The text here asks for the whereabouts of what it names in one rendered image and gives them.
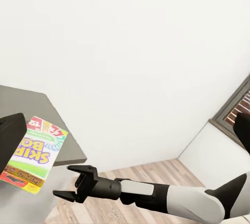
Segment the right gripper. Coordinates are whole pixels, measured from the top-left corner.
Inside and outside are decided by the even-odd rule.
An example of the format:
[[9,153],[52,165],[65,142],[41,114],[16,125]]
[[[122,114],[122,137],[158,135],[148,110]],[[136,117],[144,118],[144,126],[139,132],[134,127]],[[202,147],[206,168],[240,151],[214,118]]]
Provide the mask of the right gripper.
[[107,198],[110,193],[110,181],[108,178],[99,177],[97,168],[92,165],[71,165],[68,170],[87,175],[80,183],[77,194],[75,191],[53,191],[53,194],[70,202],[83,204],[88,196]]

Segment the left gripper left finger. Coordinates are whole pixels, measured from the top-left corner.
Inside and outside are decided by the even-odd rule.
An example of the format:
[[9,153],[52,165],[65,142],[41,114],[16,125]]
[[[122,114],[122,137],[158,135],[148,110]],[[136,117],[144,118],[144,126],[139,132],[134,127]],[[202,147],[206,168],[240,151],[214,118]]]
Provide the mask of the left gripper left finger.
[[0,118],[0,175],[27,133],[23,113]]

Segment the board game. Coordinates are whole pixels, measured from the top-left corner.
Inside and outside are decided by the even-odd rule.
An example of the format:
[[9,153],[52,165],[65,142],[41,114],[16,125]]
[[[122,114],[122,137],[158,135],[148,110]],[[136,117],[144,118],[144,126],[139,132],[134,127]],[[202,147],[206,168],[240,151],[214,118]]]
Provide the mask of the board game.
[[[0,180],[37,194],[66,136],[67,131],[34,116],[27,123],[27,133],[0,175]],[[13,182],[6,176],[22,181],[22,183]]]

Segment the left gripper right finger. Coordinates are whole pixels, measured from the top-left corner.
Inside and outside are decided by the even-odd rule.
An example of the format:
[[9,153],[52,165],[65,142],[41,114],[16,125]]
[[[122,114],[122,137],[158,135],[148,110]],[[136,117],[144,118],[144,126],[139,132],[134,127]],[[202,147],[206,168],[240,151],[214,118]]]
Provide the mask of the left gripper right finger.
[[238,113],[233,130],[250,154],[250,115],[241,112]]

